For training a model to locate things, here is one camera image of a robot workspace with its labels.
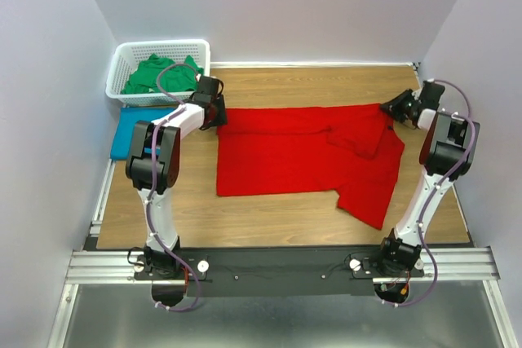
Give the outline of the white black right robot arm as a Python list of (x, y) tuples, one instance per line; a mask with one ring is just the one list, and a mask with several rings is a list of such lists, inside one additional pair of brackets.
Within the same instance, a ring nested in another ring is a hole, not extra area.
[(480, 123), (467, 112), (449, 112), (440, 107), (445, 88), (457, 86), (440, 79), (422, 83), (419, 92), (406, 90), (381, 104), (392, 119), (427, 132), (419, 153), (421, 177), (403, 218), (383, 239), (375, 256), (377, 270), (386, 276), (412, 271), (426, 248), (425, 235), (446, 192), (471, 168), (480, 132)]

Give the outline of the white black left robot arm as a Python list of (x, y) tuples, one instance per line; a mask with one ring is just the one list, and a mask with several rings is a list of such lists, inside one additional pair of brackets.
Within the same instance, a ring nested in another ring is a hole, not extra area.
[(188, 99), (163, 117), (137, 121), (126, 161), (126, 176), (138, 192), (148, 230), (143, 255), (134, 263), (138, 273), (170, 279), (186, 266), (175, 254), (179, 248), (172, 211), (172, 190), (179, 177), (184, 137), (227, 123), (224, 83), (197, 76), (197, 88)]

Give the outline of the red t shirt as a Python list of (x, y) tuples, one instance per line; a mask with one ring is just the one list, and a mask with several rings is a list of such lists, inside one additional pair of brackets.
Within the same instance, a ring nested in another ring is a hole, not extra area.
[(383, 227), (405, 145), (378, 104), (234, 108), (217, 136), (218, 196), (335, 191), (338, 208)]

